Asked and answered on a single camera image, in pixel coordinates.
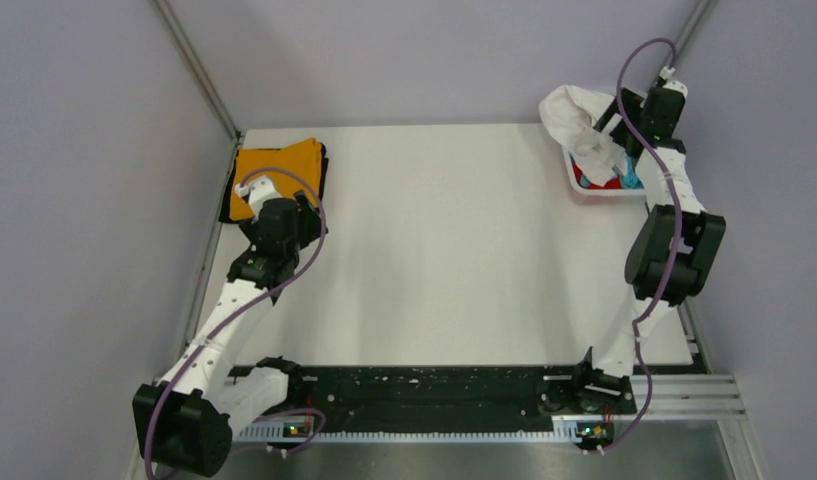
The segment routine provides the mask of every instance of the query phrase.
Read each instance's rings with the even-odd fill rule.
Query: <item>robotic arm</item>
[[[132,401],[143,452],[152,412],[166,386],[184,368],[162,407],[152,459],[204,476],[219,471],[237,432],[287,396],[288,376],[274,368],[256,368],[233,386],[225,385],[225,379],[279,294],[271,297],[272,302],[257,302],[257,298],[293,276],[299,251],[321,232],[319,213],[301,191],[294,199],[284,198],[263,175],[238,187],[237,193],[258,212],[240,225],[251,246],[232,262],[217,304],[181,359],[157,384],[142,385]],[[256,303],[246,308],[250,302]],[[242,308],[235,321],[210,338],[210,332]]]
[[[622,91],[623,104],[632,124],[666,164],[682,209],[684,247],[679,250],[661,300],[639,326],[642,342],[665,315],[687,296],[702,290],[726,230],[723,217],[706,212],[694,194],[685,171],[685,146],[673,138],[688,94],[687,87],[674,79],[673,74],[674,69],[663,68],[646,99],[630,90]],[[638,341],[632,320],[644,312],[655,296],[667,265],[675,224],[675,209],[664,173],[626,124],[618,123],[618,113],[617,103],[612,102],[594,128],[604,131],[610,124],[615,125],[612,140],[637,160],[635,172],[644,185],[649,216],[626,258],[625,280],[630,285],[626,299],[609,329],[577,366],[574,382],[585,405],[616,404],[621,395],[629,391],[628,377],[634,368],[635,342]]]

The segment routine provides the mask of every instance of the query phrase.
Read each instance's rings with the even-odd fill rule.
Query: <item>red object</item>
[[[582,171],[579,170],[579,166],[576,165],[576,162],[571,159],[568,160],[573,164],[573,174],[576,175],[576,185],[582,187]],[[602,187],[591,183],[587,187],[582,188],[586,190],[623,190],[623,185],[620,183],[620,177],[614,177]]]

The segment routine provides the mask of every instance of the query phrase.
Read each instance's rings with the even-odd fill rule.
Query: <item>lavender wall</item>
[[[119,479],[230,154],[149,2],[0,0],[0,479]]]
[[[628,52],[679,32],[696,0],[172,3],[246,129],[537,122],[561,84],[610,90]]]
[[[696,305],[772,478],[817,478],[817,2],[720,2],[681,62],[680,136],[728,230]]]

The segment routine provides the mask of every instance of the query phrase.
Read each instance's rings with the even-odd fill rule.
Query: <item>yellow towel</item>
[[[234,192],[234,186],[240,183],[249,172],[262,167],[278,167],[289,170],[302,177],[314,187],[319,198],[311,197],[296,180],[281,173],[267,172],[267,176],[283,196],[293,198],[293,194],[302,190],[314,207],[320,204],[325,188],[326,169],[328,158],[326,149],[315,138],[290,145],[281,149],[241,149],[237,153],[234,163],[234,172],[226,186],[223,205],[220,211],[220,221],[224,223],[239,223],[255,216],[242,198]]]

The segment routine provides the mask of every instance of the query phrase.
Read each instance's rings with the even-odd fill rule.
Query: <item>white tabletop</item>
[[[569,365],[615,315],[643,199],[578,203],[541,125],[250,130],[244,148],[308,137],[331,160],[330,233],[238,364]],[[247,246],[223,226],[202,322]],[[643,353],[691,362],[675,312]]]

